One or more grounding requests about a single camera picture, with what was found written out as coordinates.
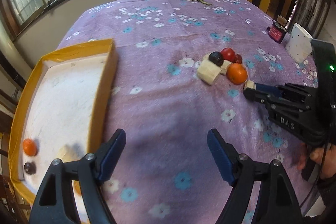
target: jar with cork lid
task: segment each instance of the jar with cork lid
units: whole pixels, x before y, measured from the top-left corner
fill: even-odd
[[[279,44],[282,42],[287,33],[287,30],[285,29],[286,24],[287,20],[278,15],[277,21],[273,22],[271,27],[267,27],[268,35]]]

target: cable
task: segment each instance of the cable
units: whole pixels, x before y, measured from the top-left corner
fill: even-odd
[[[310,197],[311,193],[313,192],[313,190],[315,189],[316,185],[317,185],[317,182],[319,181],[319,178],[320,178],[320,175],[322,173],[322,168],[323,168],[323,165],[324,165],[324,160],[326,158],[326,153],[327,153],[327,149],[328,149],[328,144],[329,144],[329,141],[330,141],[330,130],[328,131],[328,136],[327,136],[327,140],[325,142],[325,147],[324,147],[324,150],[323,150],[323,156],[322,156],[322,161],[321,161],[321,167],[320,167],[320,170],[319,170],[319,174],[318,176],[316,177],[315,181],[314,181],[314,184],[313,186],[311,187],[308,195],[306,196],[306,198],[303,200],[303,202],[300,204],[300,209],[302,208],[302,206],[306,203],[306,201],[308,200],[308,198]]]

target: orange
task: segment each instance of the orange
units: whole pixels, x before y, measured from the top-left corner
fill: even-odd
[[[233,63],[227,68],[226,76],[232,83],[239,85],[247,80],[247,71],[242,64]]]
[[[23,151],[27,156],[35,156],[37,153],[36,143],[32,139],[25,139],[23,141]]]

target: sleeve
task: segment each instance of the sleeve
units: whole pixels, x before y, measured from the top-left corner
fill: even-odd
[[[336,223],[336,174],[329,179],[317,183],[325,210],[319,216],[304,217],[304,224],[335,224]]]

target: bed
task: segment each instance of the bed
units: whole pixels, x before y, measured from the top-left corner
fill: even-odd
[[[311,57],[296,64],[267,34],[273,20],[246,0],[119,0],[84,12],[58,48],[113,38],[120,57],[104,140],[117,128],[127,143],[103,193],[117,223],[215,223],[231,187],[221,179],[207,147],[217,128],[226,142],[253,160],[279,159],[299,202],[311,184],[296,169],[300,141],[270,123],[219,76],[212,86],[196,75],[202,57],[231,47],[243,57],[249,79],[316,86]],[[254,190],[244,223],[250,223]]]

